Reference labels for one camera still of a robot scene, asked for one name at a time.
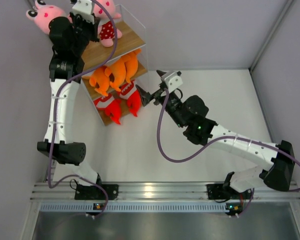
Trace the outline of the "pink frog plush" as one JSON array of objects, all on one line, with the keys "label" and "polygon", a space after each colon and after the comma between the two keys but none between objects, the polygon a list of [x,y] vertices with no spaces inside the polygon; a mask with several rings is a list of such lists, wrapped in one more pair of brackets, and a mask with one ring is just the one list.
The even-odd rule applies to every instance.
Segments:
[{"label": "pink frog plush", "polygon": [[45,34],[49,34],[49,23],[57,17],[66,17],[71,23],[73,22],[70,14],[67,14],[62,8],[46,4],[43,0],[34,1],[35,9],[26,11],[26,17],[33,21],[36,26]]},{"label": "pink frog plush", "polygon": [[[98,2],[107,10],[112,19],[120,19],[122,15],[116,11],[116,6],[113,0],[98,0]],[[97,18],[100,18],[98,25],[98,35],[102,46],[109,48],[114,45],[115,33],[117,38],[120,39],[123,34],[117,28],[114,30],[114,25],[108,18],[105,11],[97,4],[94,5],[93,13]]]}]

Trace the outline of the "red shark plush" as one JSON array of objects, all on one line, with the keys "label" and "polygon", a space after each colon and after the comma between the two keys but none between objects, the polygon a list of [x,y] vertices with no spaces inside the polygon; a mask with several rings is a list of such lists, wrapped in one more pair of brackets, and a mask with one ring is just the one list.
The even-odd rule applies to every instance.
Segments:
[{"label": "red shark plush", "polygon": [[119,98],[126,100],[126,105],[129,112],[138,117],[138,112],[142,107],[142,99],[137,89],[136,80],[131,80],[130,83],[125,83],[119,87],[120,91],[117,91]]},{"label": "red shark plush", "polygon": [[101,96],[93,101],[94,106],[97,110],[103,111],[106,116],[110,117],[110,119],[120,125],[120,119],[122,116],[121,110],[121,100],[115,98],[111,93],[107,96]]}]

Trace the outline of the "orange shark plush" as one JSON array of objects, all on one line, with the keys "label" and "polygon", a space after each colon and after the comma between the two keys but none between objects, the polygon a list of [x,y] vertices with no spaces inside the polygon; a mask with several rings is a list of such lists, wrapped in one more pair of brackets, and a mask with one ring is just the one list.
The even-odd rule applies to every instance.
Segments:
[{"label": "orange shark plush", "polygon": [[104,97],[109,95],[107,91],[110,87],[110,74],[112,73],[111,71],[107,72],[107,68],[106,65],[103,65],[94,70],[91,75],[83,77],[83,79],[88,80],[89,85],[95,92]]},{"label": "orange shark plush", "polygon": [[138,48],[134,51],[131,51],[127,54],[130,59],[125,62],[125,68],[126,68],[126,77],[125,81],[127,83],[131,83],[132,77],[137,73],[139,62],[138,62],[138,54],[142,52],[141,48]]},{"label": "orange shark plush", "polygon": [[107,66],[104,70],[104,74],[109,77],[110,75],[113,75],[114,80],[109,82],[109,85],[111,88],[116,90],[117,92],[121,92],[120,86],[124,83],[126,79],[126,66],[125,62],[127,62],[130,59],[129,56],[123,55],[120,57],[119,60],[117,60],[115,63],[113,63],[110,66]]}]

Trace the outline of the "pink frog plush front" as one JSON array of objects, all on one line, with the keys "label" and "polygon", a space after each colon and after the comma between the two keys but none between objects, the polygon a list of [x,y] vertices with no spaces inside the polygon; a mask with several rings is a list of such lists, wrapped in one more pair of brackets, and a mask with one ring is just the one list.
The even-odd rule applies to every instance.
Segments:
[{"label": "pink frog plush front", "polygon": [[46,4],[43,0],[34,1],[35,9],[26,11],[26,17],[33,21],[36,26],[45,34],[49,34],[49,23],[57,17],[66,17],[71,23],[73,22],[70,14],[67,14],[62,8]]}]

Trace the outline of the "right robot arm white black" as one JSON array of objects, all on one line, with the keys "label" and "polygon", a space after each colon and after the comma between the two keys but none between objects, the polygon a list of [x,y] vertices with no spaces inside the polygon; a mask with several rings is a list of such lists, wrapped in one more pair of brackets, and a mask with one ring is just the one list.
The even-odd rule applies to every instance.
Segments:
[{"label": "right robot arm white black", "polygon": [[272,190],[287,192],[290,189],[295,162],[293,147],[287,141],[263,143],[237,134],[214,120],[207,118],[209,108],[197,95],[182,101],[175,93],[182,85],[181,72],[157,70],[161,83],[154,93],[136,86],[143,106],[153,102],[161,105],[183,135],[194,145],[209,146],[229,152],[255,164],[243,171],[230,172],[223,183],[223,192],[230,199],[254,188],[267,186]]}]

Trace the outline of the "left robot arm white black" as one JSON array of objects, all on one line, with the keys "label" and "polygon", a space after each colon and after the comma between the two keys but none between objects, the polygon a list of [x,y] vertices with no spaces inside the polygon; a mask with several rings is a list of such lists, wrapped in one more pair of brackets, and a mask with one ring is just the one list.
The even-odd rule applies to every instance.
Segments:
[{"label": "left robot arm white black", "polygon": [[50,161],[71,168],[87,185],[85,193],[92,200],[103,194],[101,177],[85,160],[86,145],[73,140],[74,105],[81,73],[84,68],[82,54],[90,41],[96,42],[99,21],[85,20],[77,13],[70,17],[59,16],[48,24],[53,55],[49,63],[51,103],[47,130],[37,150]]}]

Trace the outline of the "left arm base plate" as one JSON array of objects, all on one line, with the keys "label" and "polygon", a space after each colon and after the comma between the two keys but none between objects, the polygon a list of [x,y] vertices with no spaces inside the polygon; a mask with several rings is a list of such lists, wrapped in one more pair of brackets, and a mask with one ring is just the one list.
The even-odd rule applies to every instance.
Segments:
[{"label": "left arm base plate", "polygon": [[[107,193],[108,200],[112,201],[118,197],[118,184],[103,184],[101,187]],[[105,207],[106,195],[96,186],[77,184],[75,188],[74,199],[77,201],[96,201],[93,203],[92,211],[87,213],[92,216],[97,216]]]}]

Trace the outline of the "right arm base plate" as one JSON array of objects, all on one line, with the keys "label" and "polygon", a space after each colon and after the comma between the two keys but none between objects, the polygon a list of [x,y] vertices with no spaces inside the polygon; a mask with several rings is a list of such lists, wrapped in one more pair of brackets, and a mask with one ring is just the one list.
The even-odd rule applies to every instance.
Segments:
[{"label": "right arm base plate", "polygon": [[239,218],[250,206],[255,193],[253,188],[239,193],[232,188],[223,187],[222,183],[208,184],[206,188],[209,200],[226,204],[226,215],[229,218]]}]

